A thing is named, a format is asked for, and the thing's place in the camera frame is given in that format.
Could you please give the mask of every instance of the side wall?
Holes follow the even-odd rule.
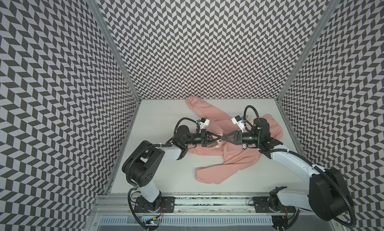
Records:
[[[142,99],[275,98],[330,0],[96,0]]]
[[[136,107],[83,0],[0,0],[0,229],[79,229]]]
[[[358,230],[384,226],[384,0],[343,0],[283,100],[314,162],[348,181]]]

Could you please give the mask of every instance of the pink garment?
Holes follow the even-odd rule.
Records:
[[[208,104],[206,101],[191,96],[186,100],[186,103],[199,117],[210,120],[207,131],[223,135],[238,130],[238,126],[234,125],[231,121],[232,117]],[[263,118],[270,124],[271,137],[280,139],[283,136],[283,129],[280,125],[269,114]],[[196,171],[196,179],[198,181],[216,184],[220,184],[238,170],[254,165],[261,156],[261,153],[256,148],[243,150],[241,145],[234,145],[229,142],[224,142],[219,148],[201,147],[199,145],[196,148],[189,149],[189,152],[204,156],[224,156],[224,163],[222,165],[198,168]]]

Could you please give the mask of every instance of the geometric patterned wallpaper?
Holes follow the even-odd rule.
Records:
[[[0,230],[80,230],[135,107],[83,0],[0,0]]]
[[[383,2],[343,0],[283,100],[307,156],[343,172],[354,230],[384,230]]]
[[[142,99],[275,98],[329,0],[96,0]]]

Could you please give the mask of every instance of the white table surface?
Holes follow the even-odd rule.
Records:
[[[253,105],[261,117],[271,114],[283,128],[284,134],[281,142],[296,152],[273,99],[216,99],[207,100],[207,102],[231,117],[243,116],[242,113],[247,105]],[[248,109],[247,115],[254,116],[254,113]],[[127,146],[122,154],[120,167],[110,189],[111,193],[127,193],[131,188],[126,181],[125,174],[121,171],[121,165],[137,146],[143,140],[151,143],[165,143],[172,137],[177,121],[183,117],[196,120],[201,118],[189,109],[185,100],[143,100],[141,102]],[[189,121],[183,121],[182,124],[188,125],[190,130],[196,128]],[[153,180],[163,193],[257,193],[269,192],[276,186],[287,186],[294,189],[307,188],[305,182],[292,171],[264,155],[255,165],[237,171],[219,185],[205,184],[196,180],[197,168],[222,163],[222,156],[198,156],[187,153],[181,160],[162,161]]]

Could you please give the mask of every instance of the robotic arm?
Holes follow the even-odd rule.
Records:
[[[257,115],[257,118],[253,120],[253,124],[245,118],[248,108],[252,108]],[[268,122],[266,119],[259,117],[254,107],[247,106],[243,118],[237,116],[232,119],[233,123],[239,126],[240,131],[233,131],[222,137],[205,129],[209,125],[209,120],[204,118],[198,120],[196,122],[196,133],[190,133],[189,128],[185,125],[179,126],[182,120],[196,122],[189,118],[182,118],[176,125],[174,136],[166,144],[153,145],[148,141],[143,141],[122,166],[127,182],[134,186],[128,194],[128,199],[130,199],[132,190],[139,189],[144,201],[143,210],[158,212],[161,207],[161,192],[152,181],[161,160],[179,160],[183,158],[188,152],[188,145],[190,144],[212,147],[223,140],[242,145],[243,149],[258,148],[262,154],[283,164],[308,184],[306,190],[291,190],[285,186],[276,187],[270,192],[266,204],[260,203],[260,205],[267,205],[274,212],[280,212],[288,206],[294,206],[313,211],[325,221],[335,219],[348,227],[356,225],[353,201],[341,172],[335,168],[325,169],[322,166],[315,165],[305,157],[290,151],[282,142],[272,138]],[[247,128],[246,123],[251,125],[250,130]],[[254,199],[254,202],[256,204],[261,201]],[[135,215],[131,202],[128,201],[128,203],[138,223],[147,229],[148,227],[142,224]],[[349,212],[351,217],[349,223],[337,218],[338,215],[346,211]]]

